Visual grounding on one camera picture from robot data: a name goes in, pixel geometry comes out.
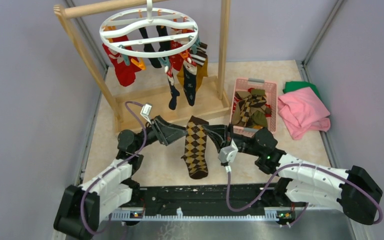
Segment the mustard sock striped cuff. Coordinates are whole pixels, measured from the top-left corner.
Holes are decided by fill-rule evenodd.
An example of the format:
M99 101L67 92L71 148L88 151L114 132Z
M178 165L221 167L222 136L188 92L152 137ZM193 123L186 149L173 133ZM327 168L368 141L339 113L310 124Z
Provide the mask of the mustard sock striped cuff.
M190 58L196 63L196 65L202 67L205 64L206 60L208 59L207 48L208 45L203 42L195 42L195 44L191 46L189 51Z

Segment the navy blue sock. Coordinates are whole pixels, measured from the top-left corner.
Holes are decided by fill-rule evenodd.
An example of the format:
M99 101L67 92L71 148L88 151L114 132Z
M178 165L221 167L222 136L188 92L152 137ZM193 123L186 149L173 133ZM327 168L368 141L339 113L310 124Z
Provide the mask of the navy blue sock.
M171 96L168 107L170 110L174 111L177 107L177 98L180 96L180 92L175 87L175 79L172 72L172 68L167 65L164 67L164 71L167 75L167 81L169 84L170 96Z

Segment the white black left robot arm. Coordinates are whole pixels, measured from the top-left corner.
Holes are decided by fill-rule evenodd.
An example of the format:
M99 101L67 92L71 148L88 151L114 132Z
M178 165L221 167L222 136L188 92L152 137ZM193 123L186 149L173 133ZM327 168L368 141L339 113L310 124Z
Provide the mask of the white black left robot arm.
M164 146L187 135L184 126L156 116L138 133L125 129L118 136L118 154L97 176L80 185L69 185L63 193L53 228L78 240L90 240L100 234L100 223L118 207L134 207L140 193L134 189L133 174L140 168L142 149L154 142Z

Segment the argyle patterned sock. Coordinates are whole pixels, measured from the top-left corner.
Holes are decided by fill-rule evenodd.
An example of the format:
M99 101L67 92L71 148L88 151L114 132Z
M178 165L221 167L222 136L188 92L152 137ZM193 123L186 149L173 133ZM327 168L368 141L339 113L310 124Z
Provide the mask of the argyle patterned sock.
M209 174L205 159L207 147L207 133L203 125L209 123L201 118L191 116L186 125L187 135L184 144L184 160L188 175L193 180L206 178Z
M240 114L241 120L239 122L239 126L244 128L251 128L250 112L251 112L251 96L245 102L244 108L241 111L241 114Z

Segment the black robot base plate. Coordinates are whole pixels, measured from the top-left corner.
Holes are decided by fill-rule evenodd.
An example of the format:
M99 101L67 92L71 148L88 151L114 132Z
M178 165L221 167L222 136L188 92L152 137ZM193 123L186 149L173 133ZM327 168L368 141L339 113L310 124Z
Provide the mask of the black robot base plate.
M142 186L133 190L130 202L119 210L133 211L132 217L175 216L178 209L186 217L264 216L270 210L290 211L304 207L304 202L292 203L275 196L275 185L266 191L260 184Z

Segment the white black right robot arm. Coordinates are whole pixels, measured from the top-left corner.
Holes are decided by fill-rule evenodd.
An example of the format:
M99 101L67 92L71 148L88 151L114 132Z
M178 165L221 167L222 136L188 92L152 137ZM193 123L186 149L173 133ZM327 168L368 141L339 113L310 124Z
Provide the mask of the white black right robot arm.
M291 203L321 205L336 209L363 225L377 225L384 218L380 200L383 191L359 166L351 169L325 167L295 157L277 148L277 140L262 128L253 136L234 133L232 125L203 126L218 152L218 159L227 173L226 204L233 212L250 208L263 196L274 177L279 180L273 189L273 200L279 206ZM237 153L255 156L255 165L270 175L261 192L247 205L234 208L230 203L232 163Z

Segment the white round clip hanger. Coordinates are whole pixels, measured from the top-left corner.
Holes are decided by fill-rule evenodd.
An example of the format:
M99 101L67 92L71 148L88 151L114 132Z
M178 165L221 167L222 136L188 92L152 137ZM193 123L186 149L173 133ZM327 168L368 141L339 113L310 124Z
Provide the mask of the white round clip hanger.
M159 36L156 26L165 26L168 36ZM146 28L148 38L143 39L139 28ZM171 29L193 30L190 33L170 34ZM180 54L199 42L197 22L185 13L154 7L151 0L146 7L123 10L108 17L100 26L103 44L121 55L137 58L162 58ZM185 40L177 49L159 51L160 42ZM144 45L152 44L155 52L145 52Z

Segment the navy sock red cuff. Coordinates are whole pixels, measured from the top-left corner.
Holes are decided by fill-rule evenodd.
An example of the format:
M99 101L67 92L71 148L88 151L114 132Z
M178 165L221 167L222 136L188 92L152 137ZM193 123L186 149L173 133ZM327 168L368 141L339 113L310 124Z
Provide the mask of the navy sock red cuff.
M197 66L183 62L183 90L190 106L195 105L197 87Z

